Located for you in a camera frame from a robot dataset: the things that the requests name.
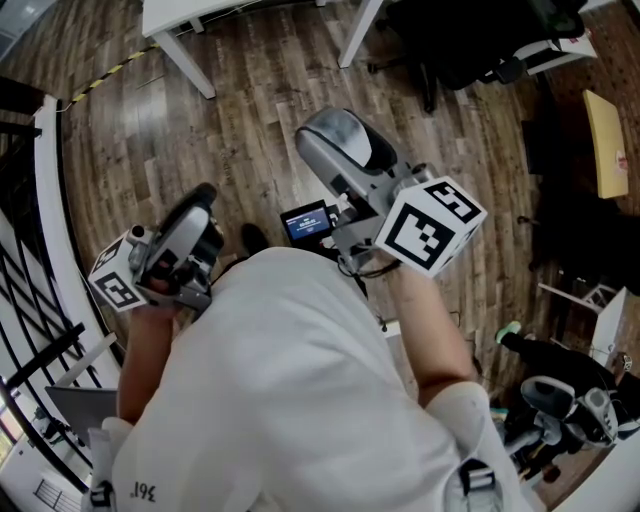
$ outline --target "white table leg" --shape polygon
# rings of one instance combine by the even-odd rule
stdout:
[[[198,67],[193,60],[189,52],[185,50],[182,43],[178,41],[178,38],[171,32],[163,31],[153,35],[153,38],[160,45],[160,47],[171,57],[171,60],[176,63],[176,66],[187,75],[189,80],[195,85],[202,95],[207,98],[213,98],[216,95],[216,90],[209,79],[204,75],[202,70]]]
[[[592,302],[587,302],[586,300],[582,300],[580,297],[576,297],[575,295],[570,295],[568,293],[565,293],[562,290],[558,290],[557,288],[554,288],[553,286],[549,286],[543,283],[538,283],[538,286],[543,290],[547,290],[548,292],[555,293],[556,295],[560,295],[560,297],[564,297],[565,299],[569,299],[570,301],[573,301],[576,304],[580,304],[585,308],[589,308],[590,310],[595,311],[598,314],[602,312],[602,308],[600,306],[597,306]]]
[[[204,32],[204,27],[202,26],[202,23],[200,23],[200,18],[191,18],[189,20],[189,23],[191,23],[193,30],[195,30],[198,34]]]
[[[371,26],[373,18],[375,18],[381,5],[382,0],[362,0],[356,19],[349,30],[349,36],[347,37],[346,44],[342,49],[340,58],[338,59],[338,65],[341,68],[347,68],[351,64],[353,56],[356,54],[356,50],[362,43],[364,35]]]

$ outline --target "electronic device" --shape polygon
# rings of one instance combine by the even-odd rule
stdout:
[[[462,250],[487,212],[430,164],[404,151],[354,113],[327,108],[296,133],[302,159],[349,207],[331,236],[353,275],[383,249],[434,276]]]
[[[333,221],[324,201],[316,201],[280,215],[292,247],[307,248],[331,235]]]
[[[210,277],[224,240],[212,219],[216,190],[201,184],[157,231],[135,225],[96,259],[89,282],[122,312],[144,304],[189,307],[211,303]]]

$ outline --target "strap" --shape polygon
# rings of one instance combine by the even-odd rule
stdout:
[[[484,462],[469,459],[459,470],[462,490],[469,512],[501,510],[496,475]]]

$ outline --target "black cable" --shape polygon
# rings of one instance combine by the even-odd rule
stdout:
[[[385,274],[388,274],[389,272],[391,272],[392,270],[397,269],[400,265],[402,265],[402,262],[400,260],[395,260],[392,263],[390,263],[389,265],[387,265],[386,267],[382,267],[382,268],[378,268],[376,270],[370,270],[368,272],[351,272],[348,269],[344,268],[342,266],[342,256],[338,257],[337,260],[338,263],[338,270],[340,271],[340,273],[343,276],[346,277],[360,277],[363,279],[375,279],[377,277],[381,277]]]
[[[383,276],[397,269],[398,267],[400,267],[400,265],[402,265],[402,262],[400,260],[395,260],[394,262],[389,263],[386,267],[382,267],[377,270],[371,270],[370,272],[364,272],[359,274],[359,276],[365,279],[375,279],[376,277]]]

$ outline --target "white desk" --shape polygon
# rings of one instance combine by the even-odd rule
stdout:
[[[142,35],[155,39],[202,95],[207,99],[213,98],[216,95],[213,84],[171,29],[190,22],[196,32],[203,32],[200,16],[246,3],[247,0],[145,0],[142,7]],[[325,3],[326,0],[316,0],[318,6]]]

